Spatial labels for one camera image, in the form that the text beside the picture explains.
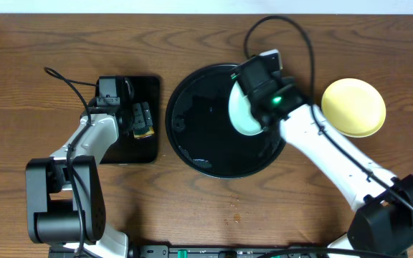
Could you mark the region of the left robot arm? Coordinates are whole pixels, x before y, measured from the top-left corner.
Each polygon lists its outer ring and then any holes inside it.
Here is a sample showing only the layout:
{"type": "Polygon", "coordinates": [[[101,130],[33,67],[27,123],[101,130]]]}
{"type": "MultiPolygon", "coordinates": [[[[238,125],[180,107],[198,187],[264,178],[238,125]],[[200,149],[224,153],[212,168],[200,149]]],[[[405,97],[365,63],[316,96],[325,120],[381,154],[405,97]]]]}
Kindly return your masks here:
{"type": "Polygon", "coordinates": [[[100,78],[70,139],[28,162],[28,235],[50,245],[50,257],[138,257],[129,236],[107,223],[98,166],[155,161],[160,87],[153,76],[100,78]]]}

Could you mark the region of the yellow plate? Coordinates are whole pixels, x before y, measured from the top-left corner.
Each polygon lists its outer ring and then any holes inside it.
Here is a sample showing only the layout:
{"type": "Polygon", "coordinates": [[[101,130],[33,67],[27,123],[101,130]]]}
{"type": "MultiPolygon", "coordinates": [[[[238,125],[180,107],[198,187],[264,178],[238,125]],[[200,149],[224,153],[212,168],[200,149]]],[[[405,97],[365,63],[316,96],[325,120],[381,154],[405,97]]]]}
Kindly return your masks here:
{"type": "Polygon", "coordinates": [[[321,109],[333,127],[352,138],[373,135],[386,120],[386,105],[379,91],[356,78],[331,83],[323,93],[321,109]]]}

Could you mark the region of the light blue plate top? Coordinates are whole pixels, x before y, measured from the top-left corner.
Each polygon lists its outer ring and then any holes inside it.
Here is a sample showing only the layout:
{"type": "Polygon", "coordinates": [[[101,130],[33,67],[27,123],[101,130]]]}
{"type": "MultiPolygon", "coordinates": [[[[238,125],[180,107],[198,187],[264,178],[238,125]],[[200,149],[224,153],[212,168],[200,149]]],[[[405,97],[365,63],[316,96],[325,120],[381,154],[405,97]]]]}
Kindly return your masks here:
{"type": "Polygon", "coordinates": [[[238,82],[235,82],[228,100],[228,113],[234,129],[246,136],[260,134],[263,129],[251,113],[251,104],[238,82]]]}

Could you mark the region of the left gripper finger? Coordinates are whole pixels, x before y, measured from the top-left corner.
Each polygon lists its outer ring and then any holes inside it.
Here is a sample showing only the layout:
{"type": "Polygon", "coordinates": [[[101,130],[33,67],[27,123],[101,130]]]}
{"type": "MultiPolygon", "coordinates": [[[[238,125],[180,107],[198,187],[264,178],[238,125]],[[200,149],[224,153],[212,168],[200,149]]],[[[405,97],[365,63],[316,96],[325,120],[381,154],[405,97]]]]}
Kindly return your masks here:
{"type": "Polygon", "coordinates": [[[141,103],[141,109],[145,124],[147,127],[153,126],[153,118],[151,116],[150,106],[147,102],[141,103]]]}
{"type": "Polygon", "coordinates": [[[132,105],[133,111],[133,125],[132,129],[139,130],[146,126],[146,121],[143,116],[143,108],[140,103],[135,103],[132,105]]]}

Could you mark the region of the green yellow sponge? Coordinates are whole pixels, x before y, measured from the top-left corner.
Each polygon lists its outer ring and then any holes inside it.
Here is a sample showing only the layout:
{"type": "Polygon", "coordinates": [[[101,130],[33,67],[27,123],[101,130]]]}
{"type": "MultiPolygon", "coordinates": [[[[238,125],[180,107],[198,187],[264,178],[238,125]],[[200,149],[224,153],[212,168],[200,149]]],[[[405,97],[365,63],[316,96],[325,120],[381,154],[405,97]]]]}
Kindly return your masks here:
{"type": "Polygon", "coordinates": [[[138,128],[133,130],[133,137],[135,139],[151,137],[155,134],[153,126],[146,126],[143,128],[138,128]]]}

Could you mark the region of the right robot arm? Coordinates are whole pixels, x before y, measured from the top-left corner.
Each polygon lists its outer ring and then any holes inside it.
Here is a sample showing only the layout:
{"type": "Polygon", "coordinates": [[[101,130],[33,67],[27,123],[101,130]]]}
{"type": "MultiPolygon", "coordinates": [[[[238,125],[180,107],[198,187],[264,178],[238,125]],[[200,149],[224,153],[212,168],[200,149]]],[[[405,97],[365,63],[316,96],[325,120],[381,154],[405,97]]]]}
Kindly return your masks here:
{"type": "Polygon", "coordinates": [[[341,135],[296,86],[271,82],[243,91],[248,115],[261,129],[307,156],[338,188],[355,215],[325,257],[399,257],[413,246],[413,176],[396,175],[341,135]]]}

